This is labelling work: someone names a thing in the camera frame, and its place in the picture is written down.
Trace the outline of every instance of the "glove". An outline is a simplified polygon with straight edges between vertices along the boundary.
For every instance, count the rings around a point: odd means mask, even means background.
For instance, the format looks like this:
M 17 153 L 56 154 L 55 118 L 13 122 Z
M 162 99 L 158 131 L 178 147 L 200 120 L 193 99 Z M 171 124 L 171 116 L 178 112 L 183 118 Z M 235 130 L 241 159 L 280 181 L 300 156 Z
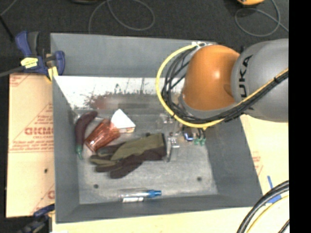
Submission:
M 164 135 L 156 133 L 138 140 L 106 146 L 92 155 L 90 161 L 97 165 L 97 172 L 109 172 L 112 179 L 118 179 L 134 171 L 144 161 L 162 160 L 166 154 Z

